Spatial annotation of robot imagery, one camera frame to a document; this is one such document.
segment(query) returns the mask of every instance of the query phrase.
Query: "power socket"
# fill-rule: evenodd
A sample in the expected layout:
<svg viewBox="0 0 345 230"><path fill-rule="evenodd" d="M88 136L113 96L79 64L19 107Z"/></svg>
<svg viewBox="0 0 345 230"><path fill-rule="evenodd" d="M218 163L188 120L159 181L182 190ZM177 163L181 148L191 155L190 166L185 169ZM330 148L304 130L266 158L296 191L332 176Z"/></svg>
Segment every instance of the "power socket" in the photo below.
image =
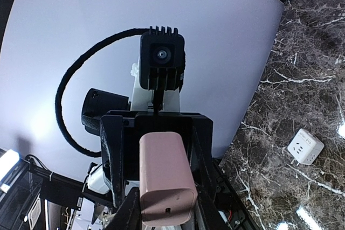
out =
<svg viewBox="0 0 345 230"><path fill-rule="evenodd" d="M287 150L300 164L311 165L324 147L325 145L307 130L300 129Z"/></svg>

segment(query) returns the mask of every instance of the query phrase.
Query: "camera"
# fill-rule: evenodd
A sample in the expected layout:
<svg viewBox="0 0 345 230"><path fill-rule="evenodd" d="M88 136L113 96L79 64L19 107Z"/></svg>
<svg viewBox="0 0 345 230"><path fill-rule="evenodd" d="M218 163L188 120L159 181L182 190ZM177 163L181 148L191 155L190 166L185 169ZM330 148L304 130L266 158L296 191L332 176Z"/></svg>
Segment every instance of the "camera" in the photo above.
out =
<svg viewBox="0 0 345 230"><path fill-rule="evenodd" d="M182 87L185 69L184 38L177 28L150 27L140 41L140 86L146 90Z"/></svg>

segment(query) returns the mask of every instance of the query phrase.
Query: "marble countertop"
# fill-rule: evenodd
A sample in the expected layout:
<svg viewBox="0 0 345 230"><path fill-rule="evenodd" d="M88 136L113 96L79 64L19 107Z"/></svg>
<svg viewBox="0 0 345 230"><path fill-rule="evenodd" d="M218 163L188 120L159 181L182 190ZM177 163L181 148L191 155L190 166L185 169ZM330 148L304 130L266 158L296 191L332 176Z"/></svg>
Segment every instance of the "marble countertop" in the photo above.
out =
<svg viewBox="0 0 345 230"><path fill-rule="evenodd" d="M345 229L345 1L287 0L258 89L221 167L261 229ZM287 151L306 129L311 166Z"/></svg>

